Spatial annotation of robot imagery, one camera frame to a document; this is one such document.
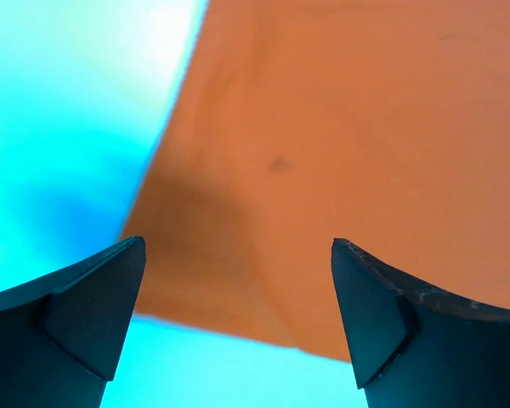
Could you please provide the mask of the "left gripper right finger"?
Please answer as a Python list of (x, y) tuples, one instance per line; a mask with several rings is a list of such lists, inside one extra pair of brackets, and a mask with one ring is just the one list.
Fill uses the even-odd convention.
[(510, 309), (456, 295), (345, 239), (331, 273), (370, 407), (510, 408)]

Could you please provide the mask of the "orange t-shirt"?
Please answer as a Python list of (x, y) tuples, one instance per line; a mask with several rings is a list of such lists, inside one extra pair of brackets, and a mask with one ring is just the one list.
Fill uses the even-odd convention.
[(348, 360), (331, 248), (510, 309), (510, 1), (212, 1), (138, 313)]

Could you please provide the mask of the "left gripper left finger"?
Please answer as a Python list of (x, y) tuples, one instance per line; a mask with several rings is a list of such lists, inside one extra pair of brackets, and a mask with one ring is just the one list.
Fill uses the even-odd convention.
[(0, 292), (0, 408), (98, 407), (145, 271), (132, 236)]

